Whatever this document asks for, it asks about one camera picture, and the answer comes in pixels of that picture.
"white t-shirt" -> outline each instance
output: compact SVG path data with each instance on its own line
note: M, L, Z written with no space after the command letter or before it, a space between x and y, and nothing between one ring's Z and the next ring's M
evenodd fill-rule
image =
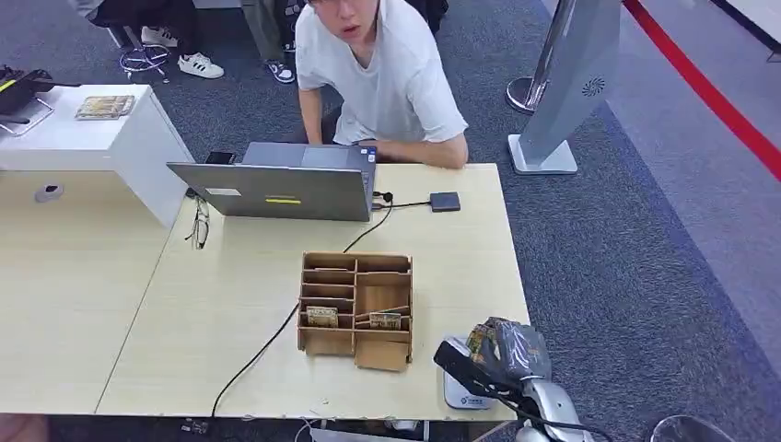
M296 69L299 88L331 85L342 95L335 143L436 143L468 127L442 71L431 30L404 0L380 0L377 40L366 69L312 7L304 7L296 24Z

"young man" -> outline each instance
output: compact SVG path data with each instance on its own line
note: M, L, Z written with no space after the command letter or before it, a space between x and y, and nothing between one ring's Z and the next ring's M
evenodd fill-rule
M431 30L404 0L309 0L296 46L305 133L286 141L361 143L387 161L464 166L468 125ZM342 95L341 116L321 116L325 85Z
M197 14L192 0L68 0L92 24L129 26L141 41L179 47L182 72L219 78L225 72L201 53Z

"logo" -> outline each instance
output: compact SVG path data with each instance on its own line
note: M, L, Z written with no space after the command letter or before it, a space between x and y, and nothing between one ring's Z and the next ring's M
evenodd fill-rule
M580 93L585 97L596 97L605 90L605 80L601 77L591 78L583 88L580 89Z
M483 398L470 398L467 396L461 398L461 405L466 405L467 403L469 403L470 405L477 405L477 406L483 406L485 404Z

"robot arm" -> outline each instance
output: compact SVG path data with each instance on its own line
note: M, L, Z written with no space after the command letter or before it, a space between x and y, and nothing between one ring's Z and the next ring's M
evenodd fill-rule
M495 398L527 424L517 442L593 442L566 391L550 378L544 339L532 327L491 318L479 324L467 343L446 338L434 362L471 394Z

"red stripe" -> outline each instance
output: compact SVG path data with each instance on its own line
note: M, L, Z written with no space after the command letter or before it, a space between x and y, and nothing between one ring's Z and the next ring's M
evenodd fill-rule
M624 0L624 6L635 17L651 41L700 96L708 108L781 180L781 152L757 130L735 106L697 69L669 35L638 0Z

